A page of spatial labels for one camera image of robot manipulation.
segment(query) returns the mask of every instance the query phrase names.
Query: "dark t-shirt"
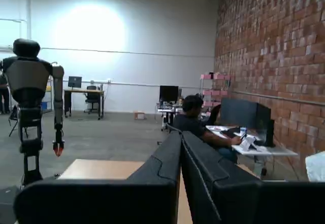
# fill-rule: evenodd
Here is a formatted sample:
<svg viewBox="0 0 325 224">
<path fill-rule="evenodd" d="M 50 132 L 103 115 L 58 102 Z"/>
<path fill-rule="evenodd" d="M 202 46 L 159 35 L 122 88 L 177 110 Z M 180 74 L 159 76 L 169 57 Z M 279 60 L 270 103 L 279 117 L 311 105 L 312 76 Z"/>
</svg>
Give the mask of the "dark t-shirt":
<svg viewBox="0 0 325 224">
<path fill-rule="evenodd" d="M 184 114 L 175 116 L 173 127 L 180 131 L 190 131 L 198 138 L 200 138 L 205 132 L 204 127 L 197 118 L 188 117 Z"/>
<path fill-rule="evenodd" d="M 6 80 L 6 77 L 3 74 L 1 74 L 0 75 L 0 85 L 6 85 L 7 83 L 8 82 Z M 2 86 L 2 87 L 0 87 L 0 89 L 7 89 L 7 87 L 6 86 Z"/>
</svg>

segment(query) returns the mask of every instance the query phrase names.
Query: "person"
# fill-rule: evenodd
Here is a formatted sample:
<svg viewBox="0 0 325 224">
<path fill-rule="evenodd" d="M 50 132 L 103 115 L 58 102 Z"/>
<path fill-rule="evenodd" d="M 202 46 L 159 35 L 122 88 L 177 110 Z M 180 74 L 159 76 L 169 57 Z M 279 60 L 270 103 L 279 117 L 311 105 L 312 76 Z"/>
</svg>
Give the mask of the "person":
<svg viewBox="0 0 325 224">
<path fill-rule="evenodd" d="M 9 111 L 9 91 L 8 91 L 8 83 L 4 74 L 0 75 L 0 98 L 1 98 L 1 108 L 0 114 L 6 113 Z"/>
<path fill-rule="evenodd" d="M 198 116 L 201 112 L 203 100 L 197 95 L 189 95 L 183 102 L 183 114 L 174 118 L 173 127 L 180 131 L 190 131 L 195 136 L 215 148 L 223 157 L 237 163 L 237 155 L 232 150 L 232 145 L 241 143 L 240 137 L 232 139 L 221 138 L 201 125 Z"/>
</svg>

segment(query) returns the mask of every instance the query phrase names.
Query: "man's hair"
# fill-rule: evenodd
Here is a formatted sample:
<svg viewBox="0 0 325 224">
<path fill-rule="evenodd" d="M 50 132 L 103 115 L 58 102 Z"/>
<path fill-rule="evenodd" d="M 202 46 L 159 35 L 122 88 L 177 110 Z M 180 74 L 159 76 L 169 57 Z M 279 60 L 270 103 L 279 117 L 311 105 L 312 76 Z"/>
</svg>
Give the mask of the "man's hair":
<svg viewBox="0 0 325 224">
<path fill-rule="evenodd" d="M 203 100 L 197 95 L 189 95 L 183 101 L 183 111 L 187 112 L 191 109 L 201 108 Z"/>
</svg>

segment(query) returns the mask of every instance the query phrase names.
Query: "gray floor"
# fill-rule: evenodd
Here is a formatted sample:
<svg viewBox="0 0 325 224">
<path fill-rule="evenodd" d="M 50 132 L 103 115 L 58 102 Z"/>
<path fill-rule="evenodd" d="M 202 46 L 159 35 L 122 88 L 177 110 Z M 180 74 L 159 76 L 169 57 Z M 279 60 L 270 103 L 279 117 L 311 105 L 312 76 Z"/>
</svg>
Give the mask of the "gray floor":
<svg viewBox="0 0 325 224">
<path fill-rule="evenodd" d="M 161 118 L 157 121 L 148 115 L 147 120 L 137 120 L 131 113 L 106 113 L 97 120 L 96 114 L 73 112 L 63 123 L 66 141 L 63 155 L 57 158 L 52 149 L 54 140 L 53 114 L 43 116 L 44 148 L 40 156 L 43 177 L 62 173 L 75 159 L 111 159 L 120 161 L 145 161 L 155 151 L 157 141 L 162 141 L 167 132 L 161 132 Z M 0 188 L 19 184 L 23 173 L 23 157 L 19 153 L 18 132 L 8 137 L 11 127 L 7 115 L 0 115 Z M 30 135 L 36 131 L 28 130 Z M 252 168 L 252 160 L 240 158 Z M 295 179 L 295 175 L 279 164 L 268 164 L 267 179 Z"/>
</svg>

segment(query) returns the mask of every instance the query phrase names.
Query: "red brick wall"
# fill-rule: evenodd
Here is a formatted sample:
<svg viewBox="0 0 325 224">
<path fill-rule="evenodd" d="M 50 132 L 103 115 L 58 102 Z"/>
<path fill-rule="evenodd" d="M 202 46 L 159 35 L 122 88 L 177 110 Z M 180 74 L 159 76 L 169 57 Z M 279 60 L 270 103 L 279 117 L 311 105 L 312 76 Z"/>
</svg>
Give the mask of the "red brick wall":
<svg viewBox="0 0 325 224">
<path fill-rule="evenodd" d="M 215 71 L 230 73 L 231 97 L 272 108 L 275 142 L 304 174 L 325 150 L 325 0 L 221 0 L 218 13 Z"/>
</svg>

